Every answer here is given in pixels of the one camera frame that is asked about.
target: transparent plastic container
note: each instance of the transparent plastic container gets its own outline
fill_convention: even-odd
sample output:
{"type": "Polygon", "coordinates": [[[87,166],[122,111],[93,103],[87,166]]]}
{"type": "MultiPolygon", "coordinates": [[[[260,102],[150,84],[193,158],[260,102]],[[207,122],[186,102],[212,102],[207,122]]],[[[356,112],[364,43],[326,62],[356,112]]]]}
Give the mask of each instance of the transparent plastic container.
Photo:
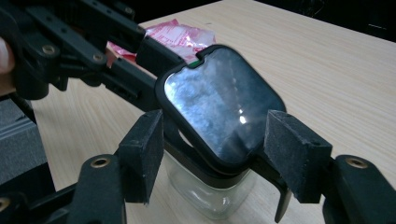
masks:
{"type": "Polygon", "coordinates": [[[163,161],[172,186],[199,212],[211,219],[229,217],[246,199],[256,183],[256,173],[247,171],[234,186],[215,189],[192,174],[166,150],[163,161]]]}

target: light wood tabletop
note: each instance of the light wood tabletop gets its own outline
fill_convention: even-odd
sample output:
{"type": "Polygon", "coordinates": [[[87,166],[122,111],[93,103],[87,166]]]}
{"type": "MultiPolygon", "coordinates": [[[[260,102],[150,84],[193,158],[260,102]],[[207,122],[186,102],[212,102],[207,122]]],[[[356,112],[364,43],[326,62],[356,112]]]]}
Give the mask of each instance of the light wood tabletop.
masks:
{"type": "MultiPolygon", "coordinates": [[[[252,0],[225,0],[182,11],[177,19],[215,32],[279,93],[288,112],[333,145],[374,163],[396,186],[396,44],[252,0]]],[[[70,80],[33,102],[56,189],[78,180],[88,158],[114,153],[142,111],[105,89],[70,80]]],[[[163,165],[149,205],[127,204],[128,223],[274,223],[278,193],[258,178],[225,220],[198,213],[170,186],[163,165]]],[[[281,223],[324,223],[320,204],[294,198],[281,223]]]]}

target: pink plastic bag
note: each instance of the pink plastic bag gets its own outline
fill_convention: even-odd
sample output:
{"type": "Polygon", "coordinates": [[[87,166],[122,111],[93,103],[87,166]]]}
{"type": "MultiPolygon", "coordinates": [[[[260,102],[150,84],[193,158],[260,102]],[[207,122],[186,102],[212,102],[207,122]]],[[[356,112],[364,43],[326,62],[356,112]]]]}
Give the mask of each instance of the pink plastic bag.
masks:
{"type": "MultiPolygon", "coordinates": [[[[186,63],[197,61],[195,54],[216,43],[215,34],[212,31],[190,27],[179,24],[177,20],[166,21],[146,29],[146,35],[162,43],[177,55],[182,57],[186,63]]],[[[135,54],[109,42],[109,46],[123,57],[131,60],[135,54]]]]}

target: human hand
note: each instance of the human hand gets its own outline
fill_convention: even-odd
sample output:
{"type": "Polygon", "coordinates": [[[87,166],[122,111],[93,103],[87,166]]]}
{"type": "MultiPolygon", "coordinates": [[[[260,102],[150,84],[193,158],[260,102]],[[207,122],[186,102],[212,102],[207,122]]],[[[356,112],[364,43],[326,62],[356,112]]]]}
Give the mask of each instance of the human hand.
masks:
{"type": "Polygon", "coordinates": [[[15,66],[14,54],[9,44],[0,37],[0,96],[15,91],[11,71],[15,66]]]}

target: clear container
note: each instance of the clear container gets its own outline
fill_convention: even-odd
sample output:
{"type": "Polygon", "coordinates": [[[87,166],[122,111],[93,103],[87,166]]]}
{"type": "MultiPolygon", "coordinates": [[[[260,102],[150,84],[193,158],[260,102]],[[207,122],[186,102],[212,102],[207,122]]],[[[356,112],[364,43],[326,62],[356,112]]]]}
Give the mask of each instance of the clear container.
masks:
{"type": "Polygon", "coordinates": [[[199,212],[211,219],[229,217],[246,199],[257,179],[256,173],[249,170],[234,186],[215,189],[192,174],[166,150],[163,161],[172,186],[199,212]]]}

